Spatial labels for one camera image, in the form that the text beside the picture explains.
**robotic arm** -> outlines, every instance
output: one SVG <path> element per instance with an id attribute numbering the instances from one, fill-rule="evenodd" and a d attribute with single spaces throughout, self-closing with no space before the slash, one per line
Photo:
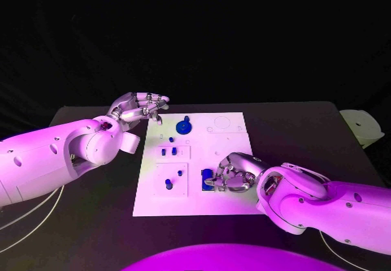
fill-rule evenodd
<path id="1" fill-rule="evenodd" d="M 157 109 L 168 98 L 126 93 L 105 116 L 79 120 L 0 141 L 0 206 L 36 198 L 85 172 L 112 161 L 119 150 L 132 154 L 138 136 L 126 131 L 141 119 L 161 125 Z"/>
<path id="2" fill-rule="evenodd" d="M 239 152 L 226 156 L 204 183 L 236 193 L 256 186 L 256 209 L 288 233 L 311 227 L 339 242 L 391 255 L 389 189 L 330 181 L 288 163 L 269 167 Z"/>

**black curtain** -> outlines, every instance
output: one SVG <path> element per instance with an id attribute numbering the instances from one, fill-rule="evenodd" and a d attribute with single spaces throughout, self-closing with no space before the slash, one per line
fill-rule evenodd
<path id="1" fill-rule="evenodd" d="M 2 6 L 1 28 L 1 138 L 47 126 L 62 106 L 108 106 L 128 91 L 173 104 L 328 100 L 391 132 L 391 27 L 377 11 L 25 1 Z"/>

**cable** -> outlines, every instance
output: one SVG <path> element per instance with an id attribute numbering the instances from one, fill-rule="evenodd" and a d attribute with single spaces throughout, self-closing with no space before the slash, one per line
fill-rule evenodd
<path id="1" fill-rule="evenodd" d="M 10 249 L 14 245 L 17 245 L 30 235 L 31 233 L 37 230 L 37 228 L 40 227 L 40 225 L 43 224 L 43 222 L 46 221 L 49 215 L 51 214 L 53 210 L 54 210 L 54 206 L 57 205 L 57 202 L 59 202 L 59 198 L 60 198 L 60 194 L 62 194 L 62 191 L 63 191 L 63 186 L 60 188 L 60 191 L 59 191 L 59 197 L 57 197 L 57 200 L 54 201 L 54 205 L 53 205 L 53 208 L 51 210 L 49 211 L 49 214 L 46 215 L 46 217 L 43 218 L 41 222 L 38 223 L 38 225 L 34 227 L 34 229 L 28 232 L 28 234 L 15 242 L 12 243 L 7 248 L 4 248 L 0 253 L 2 253 L 7 249 Z"/>
<path id="2" fill-rule="evenodd" d="M 12 223 L 18 222 L 20 219 L 23 219 L 43 204 L 46 201 L 49 201 L 49 198 L 53 196 L 53 194 L 56 193 L 57 189 L 50 193 L 49 197 L 44 199 L 44 201 L 23 215 L 20 216 L 14 221 L 8 222 L 1 228 L 0 230 L 2 230 L 7 226 L 10 226 Z"/>
<path id="3" fill-rule="evenodd" d="M 330 252 L 347 263 L 347 264 L 350 264 L 352 266 L 354 266 L 356 268 L 359 268 L 360 270 L 363 270 L 363 271 L 369 271 L 367 269 L 365 269 L 365 268 L 362 268 L 362 267 L 359 267 L 357 265 L 354 265 L 354 264 L 352 264 L 346 259 L 343 259 L 337 254 L 336 254 L 336 252 L 331 250 L 331 248 L 330 248 L 330 246 L 328 246 L 328 244 L 327 244 L 327 242 L 326 242 L 326 240 L 324 240 L 324 238 L 323 238 L 323 235 L 321 235 L 321 231 L 318 231 L 318 233 L 320 233 L 320 237 L 321 237 L 321 240 L 323 240 L 323 242 L 324 242 L 324 244 L 326 244 L 326 246 L 327 246 L 327 248 L 328 248 L 328 250 L 330 250 Z"/>

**table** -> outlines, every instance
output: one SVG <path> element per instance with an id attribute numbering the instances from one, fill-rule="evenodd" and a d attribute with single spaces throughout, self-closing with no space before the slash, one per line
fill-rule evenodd
<path id="1" fill-rule="evenodd" d="M 51 125 L 93 118 L 106 110 L 108 107 L 63 107 Z M 170 105 L 161 113 L 197 112 L 243 113 L 253 155 L 269 165 L 289 162 L 331 180 L 383 186 L 330 102 Z M 142 121 L 131 130 L 141 137 L 134 155 L 119 151 L 108 165 L 64 186 L 47 221 L 33 235 L 0 254 L 2 270 L 119 270 L 161 251 L 201 243 L 281 248 L 354 270 L 327 250 L 314 229 L 301 235 L 285 233 L 265 215 L 132 217 L 145 131 L 147 121 Z M 8 206 L 7 214 L 28 210 L 43 198 Z M 1 248 L 37 225 L 53 201 L 4 229 Z M 386 269 L 389 256 L 340 244 L 328 237 L 326 240 L 354 264 L 370 270 Z M 216 260 L 233 259 L 220 255 Z"/>

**white board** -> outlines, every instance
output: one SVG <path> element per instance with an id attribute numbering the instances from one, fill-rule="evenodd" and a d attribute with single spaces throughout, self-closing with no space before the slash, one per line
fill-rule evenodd
<path id="1" fill-rule="evenodd" d="M 184 116 L 190 118 L 191 131 L 180 135 L 174 126 Z M 161 118 L 161 126 L 148 120 L 132 216 L 259 214 L 255 187 L 245 193 L 200 188 L 200 170 L 214 172 L 230 152 L 252 154 L 242 113 L 161 114 Z M 173 183 L 170 190 L 165 179 Z"/>

